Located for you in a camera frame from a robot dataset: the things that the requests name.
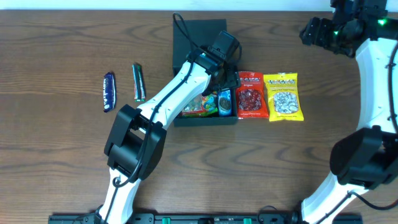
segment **blue wrapper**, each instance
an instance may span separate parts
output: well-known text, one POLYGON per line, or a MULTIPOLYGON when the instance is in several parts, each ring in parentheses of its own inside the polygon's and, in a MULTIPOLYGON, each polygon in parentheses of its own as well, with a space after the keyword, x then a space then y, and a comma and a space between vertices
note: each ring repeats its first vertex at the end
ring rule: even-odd
POLYGON ((108 72, 104 76, 104 112, 109 112, 114 109, 116 104, 116 86, 114 82, 114 74, 108 72))
POLYGON ((219 91, 218 92, 218 115, 219 116, 231 116, 232 104, 231 104, 231 90, 219 91))

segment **white panel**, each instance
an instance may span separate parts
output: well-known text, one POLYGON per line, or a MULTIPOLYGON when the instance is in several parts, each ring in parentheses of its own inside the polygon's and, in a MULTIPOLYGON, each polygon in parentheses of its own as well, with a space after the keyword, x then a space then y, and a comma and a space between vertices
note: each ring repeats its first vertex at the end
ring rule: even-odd
MULTIPOLYGON (((0 0, 0 9, 331 11, 330 0, 0 0)), ((398 1, 389 0, 387 10, 397 12, 398 1)))

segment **blue snack bar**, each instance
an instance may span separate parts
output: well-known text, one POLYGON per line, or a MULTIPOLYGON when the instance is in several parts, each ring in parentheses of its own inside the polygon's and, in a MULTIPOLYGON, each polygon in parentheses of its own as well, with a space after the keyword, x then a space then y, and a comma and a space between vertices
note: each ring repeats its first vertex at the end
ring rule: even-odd
POLYGON ((114 73, 108 72, 104 76, 104 112, 114 109, 116 104, 116 86, 114 82, 114 73))
POLYGON ((231 90, 219 91, 218 92, 218 115, 219 116, 231 116, 231 90))

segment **red candy bag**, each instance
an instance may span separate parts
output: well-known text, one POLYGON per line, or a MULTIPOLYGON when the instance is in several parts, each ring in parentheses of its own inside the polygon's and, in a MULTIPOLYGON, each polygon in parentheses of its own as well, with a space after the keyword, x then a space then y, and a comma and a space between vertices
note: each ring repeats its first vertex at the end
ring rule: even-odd
POLYGON ((239 72, 241 87, 236 89, 236 103, 239 118, 268 118, 264 100, 263 74, 259 72, 239 72))

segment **wood grain surface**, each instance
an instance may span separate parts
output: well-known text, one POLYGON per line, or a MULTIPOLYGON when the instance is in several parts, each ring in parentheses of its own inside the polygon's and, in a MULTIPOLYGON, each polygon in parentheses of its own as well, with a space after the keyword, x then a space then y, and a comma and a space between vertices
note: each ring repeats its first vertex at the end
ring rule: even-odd
MULTIPOLYGON (((149 97, 172 79, 172 12, 0 11, 0 223, 46 223, 104 202, 104 144, 124 104, 133 107, 133 62, 149 97), (102 82, 116 74, 116 110, 103 113, 102 82)), ((328 175, 331 148, 356 129, 355 60, 301 44, 299 31, 322 12, 183 12, 227 19, 243 46, 240 70, 298 72, 304 122, 240 120, 234 126, 174 128, 163 157, 138 190, 136 208, 159 213, 291 210, 328 175)), ((365 195, 398 198, 398 183, 365 195)), ((345 212, 396 223, 355 200, 345 212)))

